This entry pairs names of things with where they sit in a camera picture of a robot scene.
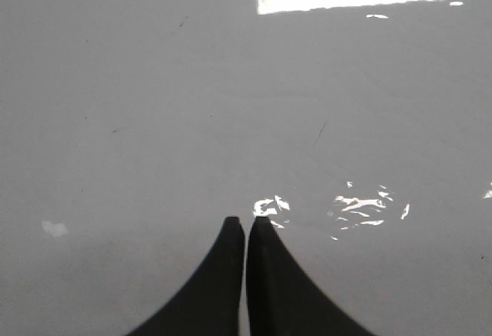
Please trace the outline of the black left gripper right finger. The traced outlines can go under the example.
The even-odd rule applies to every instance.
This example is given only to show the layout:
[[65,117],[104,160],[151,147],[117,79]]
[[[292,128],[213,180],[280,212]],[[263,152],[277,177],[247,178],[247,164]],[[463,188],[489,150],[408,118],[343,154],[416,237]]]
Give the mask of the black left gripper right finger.
[[266,217],[251,227],[246,294],[252,335],[370,335],[307,276]]

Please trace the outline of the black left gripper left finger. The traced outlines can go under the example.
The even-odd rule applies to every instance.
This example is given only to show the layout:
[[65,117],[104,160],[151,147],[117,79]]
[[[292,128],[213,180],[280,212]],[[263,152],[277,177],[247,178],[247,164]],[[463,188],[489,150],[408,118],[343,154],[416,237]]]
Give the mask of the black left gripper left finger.
[[180,290],[131,335],[237,335],[244,230],[224,219],[210,251]]

